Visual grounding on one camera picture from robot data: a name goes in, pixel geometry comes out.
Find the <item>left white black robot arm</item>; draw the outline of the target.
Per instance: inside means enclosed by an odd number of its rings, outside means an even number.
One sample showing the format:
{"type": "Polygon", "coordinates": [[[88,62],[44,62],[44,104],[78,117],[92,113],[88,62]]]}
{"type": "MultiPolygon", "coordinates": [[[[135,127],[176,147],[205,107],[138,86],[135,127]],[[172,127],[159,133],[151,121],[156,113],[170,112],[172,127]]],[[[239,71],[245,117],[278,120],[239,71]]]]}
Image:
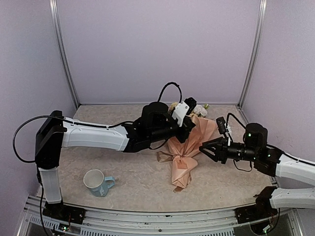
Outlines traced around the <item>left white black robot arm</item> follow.
{"type": "Polygon", "coordinates": [[[137,120],[115,125],[83,122],[66,118],[61,111],[53,111],[38,130],[35,140],[35,163],[49,210],[59,219],[69,214],[68,206],[62,203],[58,175],[62,148],[107,148],[135,153],[172,137],[184,143],[195,127],[189,117],[195,107],[192,97],[181,101],[172,111],[162,102],[152,102],[143,107],[137,120]]]}

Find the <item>white fake rose stem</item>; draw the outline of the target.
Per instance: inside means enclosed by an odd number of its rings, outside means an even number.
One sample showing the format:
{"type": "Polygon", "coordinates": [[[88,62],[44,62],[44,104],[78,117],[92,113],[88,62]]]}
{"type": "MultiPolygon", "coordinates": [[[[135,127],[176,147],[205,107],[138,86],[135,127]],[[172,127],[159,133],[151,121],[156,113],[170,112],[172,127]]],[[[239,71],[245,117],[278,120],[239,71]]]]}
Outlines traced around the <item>white fake rose stem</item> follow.
{"type": "Polygon", "coordinates": [[[192,112],[193,115],[205,118],[208,115],[209,104],[197,104],[192,112]]]}

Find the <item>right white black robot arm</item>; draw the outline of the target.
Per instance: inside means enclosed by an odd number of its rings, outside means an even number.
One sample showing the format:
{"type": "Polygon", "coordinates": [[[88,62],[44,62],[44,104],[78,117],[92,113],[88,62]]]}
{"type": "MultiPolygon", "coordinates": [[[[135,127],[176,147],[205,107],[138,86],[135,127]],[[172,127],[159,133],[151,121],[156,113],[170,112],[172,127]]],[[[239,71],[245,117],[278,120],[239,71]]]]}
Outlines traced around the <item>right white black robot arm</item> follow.
{"type": "Polygon", "coordinates": [[[282,207],[315,207],[315,164],[291,156],[267,143],[268,131],[258,123],[245,127],[243,143],[220,137],[204,142],[199,150],[215,162],[225,164],[227,159],[249,161],[259,172],[270,177],[284,177],[311,185],[311,188],[284,189],[265,187],[252,206],[252,214],[262,218],[272,209],[282,207]]]}

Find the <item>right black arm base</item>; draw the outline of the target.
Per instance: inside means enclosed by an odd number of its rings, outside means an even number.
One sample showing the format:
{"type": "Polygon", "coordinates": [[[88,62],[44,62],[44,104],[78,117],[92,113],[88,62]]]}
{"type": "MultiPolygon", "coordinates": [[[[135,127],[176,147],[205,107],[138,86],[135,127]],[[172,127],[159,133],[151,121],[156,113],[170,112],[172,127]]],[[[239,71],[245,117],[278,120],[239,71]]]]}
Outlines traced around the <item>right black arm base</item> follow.
{"type": "Polygon", "coordinates": [[[238,224],[242,224],[277,215],[278,210],[271,207],[268,198],[258,197],[255,204],[236,208],[235,214],[238,224]]]}

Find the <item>yellow fake flower stem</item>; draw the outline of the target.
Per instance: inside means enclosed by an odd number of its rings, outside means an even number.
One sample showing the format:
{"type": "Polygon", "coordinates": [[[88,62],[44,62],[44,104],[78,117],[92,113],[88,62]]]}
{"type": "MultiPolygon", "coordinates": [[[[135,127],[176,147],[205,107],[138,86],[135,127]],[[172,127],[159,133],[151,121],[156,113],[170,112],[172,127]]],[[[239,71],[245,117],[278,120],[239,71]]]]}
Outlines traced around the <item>yellow fake flower stem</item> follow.
{"type": "Polygon", "coordinates": [[[174,108],[175,108],[177,105],[178,105],[178,102],[173,102],[172,104],[170,104],[170,106],[169,106],[169,111],[170,111],[170,112],[173,111],[174,108]]]}

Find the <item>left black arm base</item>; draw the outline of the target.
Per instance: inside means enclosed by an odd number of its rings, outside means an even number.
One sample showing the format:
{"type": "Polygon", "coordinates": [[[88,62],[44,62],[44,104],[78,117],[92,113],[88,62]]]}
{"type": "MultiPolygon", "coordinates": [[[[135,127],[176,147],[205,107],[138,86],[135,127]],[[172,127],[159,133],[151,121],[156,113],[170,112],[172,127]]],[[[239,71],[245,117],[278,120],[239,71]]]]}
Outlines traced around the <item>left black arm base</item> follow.
{"type": "Polygon", "coordinates": [[[74,224],[83,224],[86,210],[80,207],[64,204],[46,204],[42,214],[44,216],[74,224]]]}

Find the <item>beige ribbon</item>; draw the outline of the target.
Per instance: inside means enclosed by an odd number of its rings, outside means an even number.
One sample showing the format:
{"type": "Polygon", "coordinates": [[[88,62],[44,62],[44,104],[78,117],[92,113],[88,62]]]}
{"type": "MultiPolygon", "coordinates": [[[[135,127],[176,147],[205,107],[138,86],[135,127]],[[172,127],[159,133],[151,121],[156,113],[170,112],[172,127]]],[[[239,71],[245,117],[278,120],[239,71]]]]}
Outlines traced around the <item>beige ribbon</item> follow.
{"type": "Polygon", "coordinates": [[[173,155],[171,153],[164,152],[164,151],[160,150],[160,151],[157,152],[157,161],[158,162],[173,161],[173,155]]]}

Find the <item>pink beige wrapping paper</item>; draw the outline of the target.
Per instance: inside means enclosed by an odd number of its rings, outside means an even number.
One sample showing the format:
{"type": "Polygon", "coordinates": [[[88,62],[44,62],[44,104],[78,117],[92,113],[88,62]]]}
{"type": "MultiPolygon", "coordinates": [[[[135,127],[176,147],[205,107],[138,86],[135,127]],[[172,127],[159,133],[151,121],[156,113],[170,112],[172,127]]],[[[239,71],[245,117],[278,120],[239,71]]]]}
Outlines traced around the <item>pink beige wrapping paper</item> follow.
{"type": "Polygon", "coordinates": [[[191,171],[197,167],[198,162],[194,158],[200,153],[199,147],[206,141],[214,137],[218,129],[214,120],[192,116],[195,127],[184,143],[180,143],[176,138],[171,138],[168,142],[169,153],[172,155],[171,182],[175,186],[174,192],[181,192],[191,182],[191,171]]]}

